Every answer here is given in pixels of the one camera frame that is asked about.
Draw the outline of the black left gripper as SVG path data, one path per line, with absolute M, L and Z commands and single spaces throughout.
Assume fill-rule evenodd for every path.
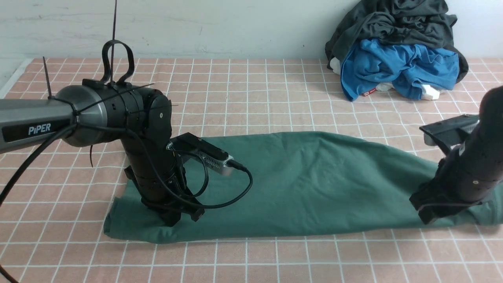
M 204 208 L 185 204 L 174 198 L 161 184 L 156 174 L 152 171 L 151 165 L 146 157 L 129 157 L 130 165 L 125 169 L 128 179 L 133 181 L 136 189 L 140 193 L 141 201 L 149 209 L 157 211 L 160 219 L 167 227 L 173 227 L 181 220 L 185 211 L 191 220 L 198 221 L 205 213 Z M 181 175 L 176 174 L 183 165 L 182 158 L 173 157 L 168 161 L 154 159 L 154 165 L 162 181 L 178 197 L 182 197 L 178 189 L 181 185 Z

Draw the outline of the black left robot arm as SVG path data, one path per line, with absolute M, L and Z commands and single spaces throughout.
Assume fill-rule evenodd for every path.
M 126 176 L 141 201 L 172 227 L 182 214 L 193 221 L 205 212 L 190 192 L 185 157 L 197 158 L 200 139 L 172 138 L 171 101 L 161 91 L 128 82 L 84 79 L 48 99 L 1 101 L 1 153 L 38 145 L 41 154 L 56 140 L 74 147 L 120 140 L 129 161 Z

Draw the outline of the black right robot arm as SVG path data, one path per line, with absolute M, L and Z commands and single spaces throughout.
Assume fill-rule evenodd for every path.
M 435 176 L 410 197 L 424 224 L 456 215 L 489 200 L 502 182 L 503 88 L 492 88 L 479 113 L 459 115 L 420 127 L 424 143 L 444 154 Z

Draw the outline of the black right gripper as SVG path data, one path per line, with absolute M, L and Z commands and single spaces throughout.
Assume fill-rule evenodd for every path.
M 432 224 L 439 219 L 457 215 L 470 207 L 485 204 L 492 199 L 493 193 L 489 192 L 480 200 L 464 201 L 453 192 L 444 190 L 437 181 L 428 181 L 419 186 L 419 189 L 410 196 L 409 201 L 422 223 Z

